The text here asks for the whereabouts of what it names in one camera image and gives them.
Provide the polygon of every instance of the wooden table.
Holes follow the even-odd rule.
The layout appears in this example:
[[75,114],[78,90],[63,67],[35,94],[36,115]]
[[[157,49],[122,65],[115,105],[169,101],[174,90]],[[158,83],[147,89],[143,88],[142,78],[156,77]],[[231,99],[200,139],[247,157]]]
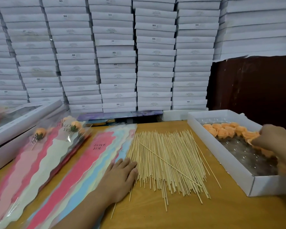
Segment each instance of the wooden table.
[[[104,127],[97,127],[93,133],[103,129]],[[186,121],[171,121],[139,124],[137,131],[174,132],[185,129],[190,129]],[[160,191],[154,192],[136,185],[132,191],[131,202],[129,198],[125,198],[118,203],[112,219],[110,216],[113,207],[108,208],[101,229],[286,229],[286,196],[247,197],[196,134],[194,137],[222,186],[220,189],[214,177],[208,176],[206,186],[211,200],[202,195],[203,205],[201,205],[195,194],[183,197],[178,193],[173,195],[168,193],[169,206],[166,212]],[[91,141],[92,138],[38,194],[25,209],[22,217],[8,228],[16,229],[23,226],[27,217],[42,204]],[[10,164],[0,170],[0,180],[9,167]]]

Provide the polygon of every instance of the hand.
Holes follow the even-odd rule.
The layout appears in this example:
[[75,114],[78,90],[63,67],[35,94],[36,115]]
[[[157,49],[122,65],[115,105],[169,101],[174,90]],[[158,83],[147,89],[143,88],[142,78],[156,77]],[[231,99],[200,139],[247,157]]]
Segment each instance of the hand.
[[251,143],[273,152],[280,151],[282,146],[286,146],[286,129],[274,125],[264,125],[260,136],[252,140]]
[[137,177],[136,165],[137,162],[130,163],[130,158],[126,158],[108,166],[95,189],[105,198],[108,205],[121,201],[128,194]]

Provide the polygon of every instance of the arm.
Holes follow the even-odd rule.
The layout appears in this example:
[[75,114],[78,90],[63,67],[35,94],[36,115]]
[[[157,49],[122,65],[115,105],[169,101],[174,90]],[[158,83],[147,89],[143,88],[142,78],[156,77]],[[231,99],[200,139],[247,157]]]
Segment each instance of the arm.
[[111,163],[98,187],[53,229],[91,229],[109,205],[128,194],[137,176],[136,165],[129,158]]
[[260,136],[252,145],[273,151],[286,164],[286,130],[274,125],[264,125]]

